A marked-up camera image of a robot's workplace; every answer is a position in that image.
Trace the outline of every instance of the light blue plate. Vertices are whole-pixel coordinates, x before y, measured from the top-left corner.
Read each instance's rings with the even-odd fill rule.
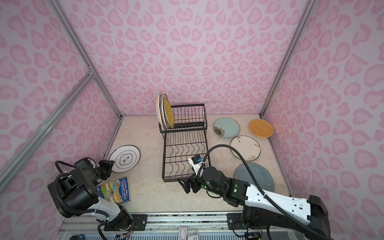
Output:
[[[256,181],[257,183],[259,183],[260,187],[264,190],[273,192],[275,189],[275,182],[273,181],[273,178],[268,172],[268,170],[254,162],[248,162],[248,166],[251,169],[251,172],[255,176]],[[240,165],[236,169],[235,179],[239,179],[244,182],[249,182],[253,185],[255,184],[251,178],[251,175],[249,175],[249,172],[245,168],[244,164]]]
[[[233,138],[239,134],[240,126],[232,118],[219,118],[214,123],[214,131],[220,137]]]

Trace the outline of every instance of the white plate with black rim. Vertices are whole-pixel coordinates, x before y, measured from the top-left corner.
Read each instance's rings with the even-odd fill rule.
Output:
[[[160,125],[162,126],[163,130],[165,130],[165,125],[162,121],[161,117],[161,110],[160,107],[162,108],[163,106],[160,106],[161,101],[163,100],[163,95],[164,93],[162,91],[159,92],[159,95],[157,96],[156,100],[156,115],[157,115],[157,120],[159,121]]]
[[[133,145],[126,145],[116,149],[109,157],[110,161],[115,161],[112,166],[113,172],[127,172],[131,170],[140,159],[140,151]]]
[[[237,136],[232,139],[231,147],[235,148],[247,162],[258,158],[261,152],[260,145],[257,141],[247,136]],[[240,159],[240,157],[233,150],[231,151],[235,157]]]

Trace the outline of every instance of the plate in dish rack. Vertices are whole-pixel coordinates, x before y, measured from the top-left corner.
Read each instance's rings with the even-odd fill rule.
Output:
[[[237,136],[232,139],[231,147],[234,147],[246,161],[253,161],[260,156],[260,146],[255,139],[247,136]]]
[[[159,123],[162,126],[163,130],[165,130],[165,125],[164,125],[164,123],[162,121],[161,111],[160,111],[160,104],[161,104],[161,101],[163,100],[163,95],[164,95],[164,93],[162,91],[160,91],[159,95],[157,97],[157,100],[156,100],[156,115],[157,115],[157,120],[159,121]]]
[[[174,128],[175,118],[173,117],[172,106],[170,105],[170,102],[166,97],[164,98],[164,113],[165,113],[166,121],[168,122],[167,125],[169,125],[171,128]]]
[[[161,120],[164,122],[164,127],[165,127],[164,130],[167,130],[167,129],[171,129],[171,127],[169,125],[169,122],[166,119],[167,116],[164,110],[164,99],[168,99],[165,93],[163,94],[163,97],[160,102],[160,112],[161,112]]]
[[[118,173],[131,170],[139,162],[139,159],[140,151],[132,145],[119,147],[109,157],[110,161],[115,161],[112,171]]]

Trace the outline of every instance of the dish rack tier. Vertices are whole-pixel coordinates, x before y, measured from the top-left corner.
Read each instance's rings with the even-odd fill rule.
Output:
[[[207,130],[207,112],[203,103],[173,105],[171,108],[175,126],[162,130],[159,123],[161,133]]]
[[[176,182],[194,174],[188,158],[196,154],[204,157],[208,151],[207,114],[204,104],[172,106],[175,127],[160,132],[164,138],[162,178],[164,182]],[[209,155],[206,166],[211,166]]]

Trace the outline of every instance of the pink leopard print wall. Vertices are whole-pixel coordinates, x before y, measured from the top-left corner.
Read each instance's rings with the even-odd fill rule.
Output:
[[[123,114],[259,113],[305,0],[62,0]]]
[[[0,2],[0,172],[85,73],[44,0]]]
[[[59,173],[54,162],[73,164],[86,156],[99,161],[116,123],[100,89],[91,82],[0,195],[0,238],[54,239],[64,220],[47,189]]]
[[[335,240],[384,239],[384,1],[322,0],[266,119],[297,197]]]

